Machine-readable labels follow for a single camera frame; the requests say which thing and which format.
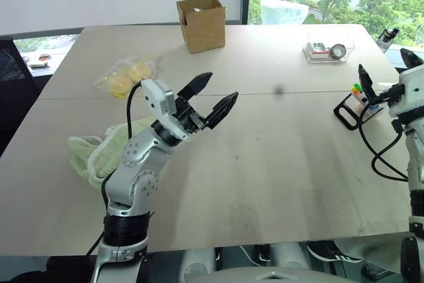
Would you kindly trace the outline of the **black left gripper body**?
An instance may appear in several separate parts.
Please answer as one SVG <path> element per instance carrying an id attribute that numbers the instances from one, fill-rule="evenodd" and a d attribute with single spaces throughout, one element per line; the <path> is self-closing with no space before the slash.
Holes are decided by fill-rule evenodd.
<path id="1" fill-rule="evenodd" d="M 205 119 L 190 105 L 188 100 L 177 95 L 175 104 L 176 112 L 174 117 L 182 125 L 186 133 L 196 133 L 206 127 Z"/>

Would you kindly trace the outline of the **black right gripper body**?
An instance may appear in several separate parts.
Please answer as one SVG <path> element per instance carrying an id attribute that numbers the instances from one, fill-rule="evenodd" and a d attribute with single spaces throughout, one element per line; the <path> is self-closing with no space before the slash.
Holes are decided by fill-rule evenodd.
<path id="1" fill-rule="evenodd" d="M 372 105 L 387 103 L 388 105 L 396 104 L 400 101 L 401 96 L 405 94 L 405 86 L 403 84 L 394 84 L 392 87 L 377 95 L 372 101 Z"/>

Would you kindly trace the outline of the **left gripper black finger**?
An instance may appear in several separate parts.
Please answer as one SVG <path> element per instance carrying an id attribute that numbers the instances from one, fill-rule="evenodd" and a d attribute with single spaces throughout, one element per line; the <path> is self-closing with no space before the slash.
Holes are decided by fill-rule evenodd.
<path id="1" fill-rule="evenodd" d="M 205 118 L 205 126 L 214 129 L 230 112 L 237 101 L 237 91 L 222 98 L 214 107 L 212 112 Z"/>
<path id="2" fill-rule="evenodd" d="M 178 97 L 185 101 L 190 100 L 205 88 L 212 75 L 212 72 L 205 72 L 197 75 L 178 92 Z"/>

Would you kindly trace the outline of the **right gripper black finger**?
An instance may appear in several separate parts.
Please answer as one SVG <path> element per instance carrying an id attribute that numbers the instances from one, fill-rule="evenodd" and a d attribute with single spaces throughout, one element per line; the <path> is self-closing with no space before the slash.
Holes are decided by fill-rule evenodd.
<path id="1" fill-rule="evenodd" d="M 413 51 L 411 51 L 409 49 L 401 48 L 400 54 L 401 54 L 401 58 L 403 60 L 403 63 L 405 64 L 405 67 L 407 69 L 412 69 L 412 68 L 415 68 L 417 66 L 423 65 L 423 59 L 420 58 L 418 55 L 416 55 L 416 53 L 414 53 Z"/>
<path id="2" fill-rule="evenodd" d="M 376 97 L 376 94 L 375 94 L 375 91 L 372 88 L 373 82 L 372 82 L 368 72 L 362 66 L 362 64 L 358 65 L 358 77 L 359 77 L 360 86 L 361 86 L 362 91 L 365 94 L 365 96 L 369 100 L 374 99 Z"/>

